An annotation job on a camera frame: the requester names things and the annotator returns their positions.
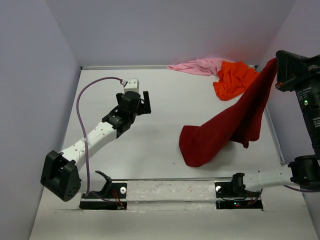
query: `fabric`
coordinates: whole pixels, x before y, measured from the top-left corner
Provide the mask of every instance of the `fabric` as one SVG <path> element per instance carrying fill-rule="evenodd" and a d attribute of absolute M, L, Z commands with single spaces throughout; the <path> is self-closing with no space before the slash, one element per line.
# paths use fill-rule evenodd
<path fill-rule="evenodd" d="M 211 161 L 228 143 L 241 143 L 260 136 L 261 121 L 270 88 L 277 73 L 276 59 L 270 60 L 236 104 L 220 112 L 202 126 L 184 126 L 179 147 L 185 164 L 200 167 Z"/>
<path fill-rule="evenodd" d="M 233 99 L 244 93 L 258 75 L 243 62 L 223 61 L 218 72 L 219 81 L 213 83 L 215 93 L 223 101 Z"/>
<path fill-rule="evenodd" d="M 233 61 L 223 58 L 203 58 L 168 66 L 167 69 L 188 74 L 210 76 L 211 74 L 217 75 L 221 69 L 222 62 L 233 63 Z"/>

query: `red led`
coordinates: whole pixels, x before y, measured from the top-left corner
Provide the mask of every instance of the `red led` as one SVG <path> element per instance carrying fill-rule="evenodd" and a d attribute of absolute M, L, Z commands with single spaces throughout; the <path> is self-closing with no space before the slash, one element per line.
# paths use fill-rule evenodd
<path fill-rule="evenodd" d="M 278 88 L 282 87 L 283 85 L 284 85 L 284 82 L 282 81 L 282 82 L 277 83 L 275 85 L 275 87 L 278 89 Z"/>

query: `cable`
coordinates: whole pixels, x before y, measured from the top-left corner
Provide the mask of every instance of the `cable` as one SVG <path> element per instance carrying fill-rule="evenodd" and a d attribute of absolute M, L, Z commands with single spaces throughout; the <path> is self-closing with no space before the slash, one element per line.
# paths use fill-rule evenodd
<path fill-rule="evenodd" d="M 254 200 L 254 196 L 252 195 L 252 193 L 250 192 L 250 197 L 251 197 L 251 199 L 250 199 L 250 203 L 252 203 L 253 202 L 253 200 Z"/>
<path fill-rule="evenodd" d="M 223 197 L 220 197 L 222 200 L 226 201 L 226 202 L 235 202 L 235 201 L 244 201 L 246 200 L 247 198 L 239 198 L 239 199 L 232 199 L 232 200 L 229 200 L 229 199 L 225 199 Z"/>
<path fill-rule="evenodd" d="M 298 188 L 294 188 L 288 185 L 283 185 L 284 187 L 286 187 L 287 189 L 291 189 L 293 191 L 297 191 L 300 193 L 320 193 L 320 189 L 316 189 L 316 190 L 305 190 L 305 189 L 298 189 Z"/>
<path fill-rule="evenodd" d="M 113 189 L 113 192 L 114 192 L 114 194 L 115 194 L 116 198 L 118 199 L 118 202 L 119 202 L 119 203 L 120 203 L 120 205 L 123 207 L 123 206 L 124 206 L 124 204 L 123 204 L 123 202 L 120 200 L 120 197 L 118 196 L 117 191 L 116 191 L 115 189 Z"/>
<path fill-rule="evenodd" d="M 255 199 L 252 203 L 250 203 L 250 204 L 248 204 L 248 205 L 241 206 L 241 207 L 239 207 L 239 208 L 240 208 L 240 209 L 245 209 L 245 208 L 248 208 L 248 207 L 250 207 L 251 205 L 255 204 L 255 203 L 259 200 L 259 198 L 261 197 L 262 190 L 263 190 L 263 188 L 260 190 L 259 195 L 256 197 L 256 199 Z"/>
<path fill-rule="evenodd" d="M 115 195 L 115 193 L 113 191 L 111 191 L 111 193 L 112 193 L 113 198 L 115 200 L 115 205 L 116 205 L 116 207 L 118 207 L 118 202 L 117 202 L 117 199 L 116 199 L 116 195 Z"/>
<path fill-rule="evenodd" d="M 93 195 L 95 195 L 98 199 L 101 199 L 102 201 L 104 201 L 106 203 L 109 203 L 109 204 L 114 204 L 115 203 L 114 201 L 109 201 L 109 200 L 104 199 L 103 197 L 99 196 L 95 191 L 91 191 L 91 193 Z"/>
<path fill-rule="evenodd" d="M 113 77 L 113 76 L 107 76 L 107 77 L 103 77 L 103 78 L 99 78 L 91 83 L 89 83 L 88 85 L 86 85 L 82 90 L 81 92 L 79 93 L 78 95 L 78 98 L 76 99 L 76 105 L 75 105 L 75 109 L 76 109 L 76 115 L 79 119 L 79 123 L 80 123 L 80 126 L 81 126 L 81 129 L 82 129 L 82 133 L 83 133 L 83 138 L 84 138 L 84 150 L 85 150 L 85 165 L 86 165 L 86 177 L 87 177 L 87 187 L 86 187 L 86 193 L 85 193 L 85 196 L 88 196 L 88 194 L 90 193 L 90 169 L 89 169 L 89 148 L 88 148 L 88 142 L 87 142 L 87 133 L 86 133 L 86 129 L 85 129 L 85 126 L 84 126 L 84 123 L 82 121 L 82 118 L 80 116 L 80 111 L 79 111 L 79 102 L 80 102 L 80 98 L 82 96 L 82 94 L 84 93 L 84 91 L 89 88 L 91 85 L 97 83 L 97 82 L 100 82 L 102 80 L 107 80 L 107 79 L 115 79 L 115 80 L 118 80 L 120 81 L 120 83 L 122 83 L 122 79 L 118 78 L 118 77 Z"/>

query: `white table surface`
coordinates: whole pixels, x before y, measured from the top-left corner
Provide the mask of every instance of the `white table surface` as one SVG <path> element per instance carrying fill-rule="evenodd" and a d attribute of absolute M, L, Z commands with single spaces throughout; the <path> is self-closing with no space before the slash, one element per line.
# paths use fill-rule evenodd
<path fill-rule="evenodd" d="M 149 91 L 152 113 L 138 116 L 131 129 L 93 156 L 91 171 L 103 171 L 113 179 L 219 178 L 279 166 L 265 116 L 260 139 L 250 142 L 248 149 L 230 142 L 210 163 L 199 168 L 186 166 L 179 149 L 182 127 L 200 126 L 239 99 L 219 100 L 213 88 L 217 77 L 168 69 L 83 70 L 76 97 L 88 83 L 108 76 L 139 79 L 140 93 Z M 87 131 L 117 105 L 116 93 L 121 92 L 123 88 L 116 80 L 105 80 L 86 90 L 80 100 L 80 114 Z M 80 138 L 74 101 L 63 148 Z"/>
<path fill-rule="evenodd" d="M 269 170 L 280 165 L 265 117 L 260 139 L 250 142 L 248 149 L 229 143 L 211 163 L 199 168 L 185 165 L 178 147 L 183 125 L 201 125 L 237 101 L 224 102 L 217 98 L 212 86 L 217 80 L 215 77 L 166 69 L 86 70 L 82 71 L 77 93 L 89 82 L 105 76 L 138 78 L 141 92 L 149 91 L 152 114 L 138 116 L 130 130 L 91 158 L 92 171 L 104 171 L 114 179 L 192 179 L 230 177 L 236 172 Z M 117 105 L 115 94 L 121 91 L 116 81 L 107 80 L 84 94 L 80 112 L 88 130 Z M 73 108 L 64 147 L 81 137 Z M 141 191 L 135 191 L 138 182 L 128 183 L 131 199 L 150 195 L 153 201 L 163 198 L 173 201 L 150 203 L 151 208 L 129 202 L 126 211 L 81 210 L 78 207 L 80 193 L 71 201 L 63 202 L 44 189 L 30 240 L 317 239 L 301 193 L 282 186 L 264 189 L 264 211 L 216 210 L 213 182 L 201 186 L 198 181 L 193 185 L 172 181 L 166 186 L 153 186 L 154 181 L 143 182 L 151 184 L 145 188 L 144 196 Z M 186 196 L 186 201 L 200 202 L 174 203 L 177 194 Z"/>

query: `red cloth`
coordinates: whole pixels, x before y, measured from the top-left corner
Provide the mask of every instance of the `red cloth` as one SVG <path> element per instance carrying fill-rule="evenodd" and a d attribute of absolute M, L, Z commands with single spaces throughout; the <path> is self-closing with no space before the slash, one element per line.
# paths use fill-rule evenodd
<path fill-rule="evenodd" d="M 190 167 L 211 161 L 229 142 L 257 141 L 270 89 L 277 73 L 276 59 L 270 60 L 236 104 L 220 112 L 202 126 L 184 126 L 179 147 Z"/>

